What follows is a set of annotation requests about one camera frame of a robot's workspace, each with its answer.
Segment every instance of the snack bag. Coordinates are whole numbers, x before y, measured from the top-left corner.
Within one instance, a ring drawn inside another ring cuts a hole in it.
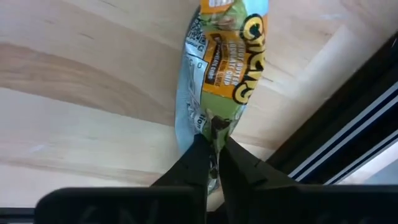
[[[216,153],[222,150],[265,65],[267,0],[201,0],[200,6],[178,80],[175,130],[182,154],[198,133]]]

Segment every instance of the wood grain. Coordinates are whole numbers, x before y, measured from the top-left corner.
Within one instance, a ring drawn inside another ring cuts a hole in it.
[[[149,185],[178,159],[175,92],[197,6],[0,0],[0,206],[33,206],[62,186]],[[261,158],[398,29],[396,0],[269,9],[267,67],[233,133]]]

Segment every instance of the black bar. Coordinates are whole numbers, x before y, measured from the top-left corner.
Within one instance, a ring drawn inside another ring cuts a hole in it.
[[[350,162],[347,159],[344,160],[344,157],[337,156],[345,154],[345,152],[339,152],[340,150],[349,151],[348,143],[353,146],[355,142],[362,141],[365,144],[370,141],[365,137],[365,133],[378,132],[373,125],[382,122],[384,113],[395,110],[398,95],[397,42],[398,34],[395,34],[283,143],[267,160],[267,163],[295,180],[317,184],[336,183],[347,172],[352,172],[370,157],[385,149],[386,147],[382,146],[374,148],[376,144],[372,142],[366,150],[358,152],[355,156],[351,155]],[[394,122],[387,123],[388,121],[385,121],[384,125],[395,125]],[[387,141],[386,139],[392,138],[390,135],[393,129],[392,126],[391,131],[384,132],[383,136],[379,136],[378,141]],[[321,164],[336,166],[342,161],[346,167],[340,166],[339,170],[335,170],[334,175],[315,171],[317,167],[321,167]],[[326,180],[326,176],[331,177],[333,181]]]
[[[0,223],[33,223],[34,208],[0,208]]]

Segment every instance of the light wood floor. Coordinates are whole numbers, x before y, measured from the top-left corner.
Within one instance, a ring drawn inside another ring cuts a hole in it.
[[[198,2],[0,0],[0,207],[65,186],[150,185],[171,167]],[[397,0],[269,9],[267,67],[233,134],[263,159],[398,29]]]

